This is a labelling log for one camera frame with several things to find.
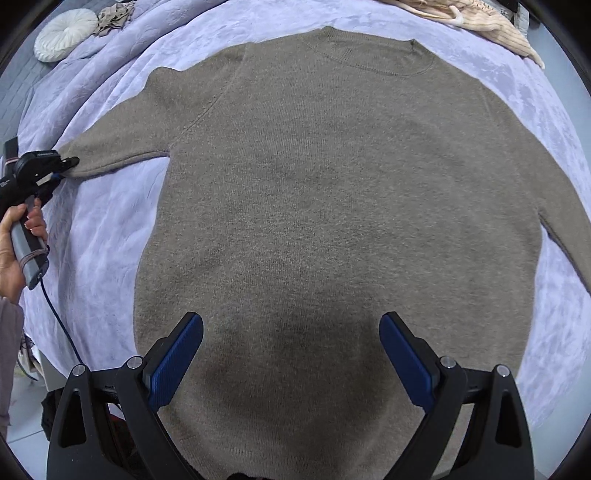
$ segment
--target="lavender blanket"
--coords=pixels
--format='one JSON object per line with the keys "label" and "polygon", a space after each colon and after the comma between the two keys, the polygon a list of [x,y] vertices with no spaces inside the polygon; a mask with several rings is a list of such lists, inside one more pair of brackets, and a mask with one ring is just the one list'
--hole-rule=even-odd
{"label": "lavender blanket", "polygon": [[[88,39],[37,85],[19,128],[21,149],[52,148],[74,138],[136,95],[156,67],[184,70],[231,45],[325,25],[416,38],[477,77],[545,145],[591,212],[591,174],[579,139],[531,60],[375,0],[138,0],[122,31]],[[45,208],[52,247],[48,293],[93,369],[118,367],[135,354],[135,275],[167,165],[167,158],[156,158],[84,182],[68,180]],[[532,428],[577,380],[591,339],[591,297],[542,227],[540,235],[532,327],[518,374]],[[67,375],[76,360],[40,290],[26,292],[21,303],[27,332]]]}

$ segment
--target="finger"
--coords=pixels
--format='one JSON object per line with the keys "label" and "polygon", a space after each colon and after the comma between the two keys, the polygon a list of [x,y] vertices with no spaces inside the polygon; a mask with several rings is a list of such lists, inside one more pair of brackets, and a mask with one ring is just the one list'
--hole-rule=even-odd
{"label": "finger", "polygon": [[43,238],[47,242],[47,230],[45,230],[44,226],[36,226],[31,228],[31,233],[35,236]]}
{"label": "finger", "polygon": [[33,218],[29,218],[29,220],[27,220],[25,222],[25,226],[30,230],[31,228],[34,228],[36,226],[42,226],[43,228],[46,228],[47,225],[45,223],[45,220],[43,219],[43,217],[33,217]]}
{"label": "finger", "polygon": [[24,203],[16,207],[10,207],[4,214],[2,222],[0,222],[0,235],[10,233],[10,228],[12,224],[18,222],[26,211],[27,205],[25,205]]}
{"label": "finger", "polygon": [[32,217],[43,217],[43,213],[41,212],[41,208],[33,207],[27,215],[27,218],[32,218]]}

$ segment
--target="sweater neckline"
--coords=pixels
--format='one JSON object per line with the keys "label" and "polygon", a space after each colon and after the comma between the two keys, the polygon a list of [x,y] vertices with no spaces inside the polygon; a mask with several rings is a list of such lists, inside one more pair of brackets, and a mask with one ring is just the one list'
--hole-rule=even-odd
{"label": "sweater neckline", "polygon": [[313,30],[303,37],[310,48],[334,61],[387,75],[423,73],[436,58],[417,40],[394,40],[333,27]]}

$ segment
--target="blue gripper pad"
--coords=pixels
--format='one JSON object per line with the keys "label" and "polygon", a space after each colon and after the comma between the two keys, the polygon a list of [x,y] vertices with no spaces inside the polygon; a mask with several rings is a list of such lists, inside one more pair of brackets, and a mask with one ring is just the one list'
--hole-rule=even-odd
{"label": "blue gripper pad", "polygon": [[[413,334],[408,330],[406,335]],[[435,404],[432,377],[415,353],[411,340],[405,337],[388,314],[382,316],[379,322],[379,339],[410,401],[429,413]]]}
{"label": "blue gripper pad", "polygon": [[150,392],[148,405],[154,413],[173,399],[203,340],[203,321],[196,313],[185,315],[177,327],[144,369],[144,381]]}

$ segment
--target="gray knit sweater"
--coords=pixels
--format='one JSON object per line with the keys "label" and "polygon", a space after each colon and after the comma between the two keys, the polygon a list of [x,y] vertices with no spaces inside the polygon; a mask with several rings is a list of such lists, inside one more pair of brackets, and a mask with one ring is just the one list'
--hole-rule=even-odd
{"label": "gray knit sweater", "polygon": [[145,353],[186,311],[203,317],[160,416],[208,480],[383,478],[422,416],[380,345],[383,313],[464,367],[517,373],[540,222],[590,284],[568,178],[416,41],[324,28],[160,68],[61,153],[77,177],[170,156],[135,339]]}

